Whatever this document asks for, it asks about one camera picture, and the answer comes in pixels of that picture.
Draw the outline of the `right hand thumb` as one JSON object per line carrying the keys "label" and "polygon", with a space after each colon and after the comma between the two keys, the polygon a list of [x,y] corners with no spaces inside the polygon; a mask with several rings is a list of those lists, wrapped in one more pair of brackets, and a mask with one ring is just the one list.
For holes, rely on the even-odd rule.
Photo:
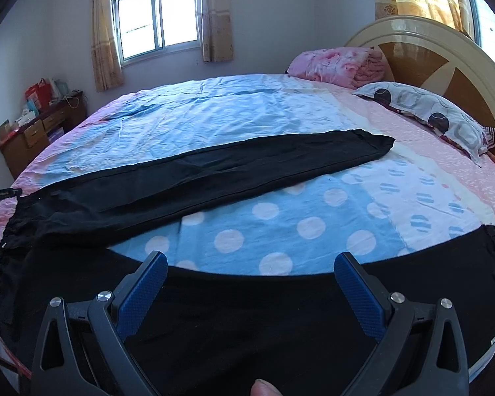
{"label": "right hand thumb", "polygon": [[257,379],[251,387],[250,396],[282,396],[282,394],[271,383]]}

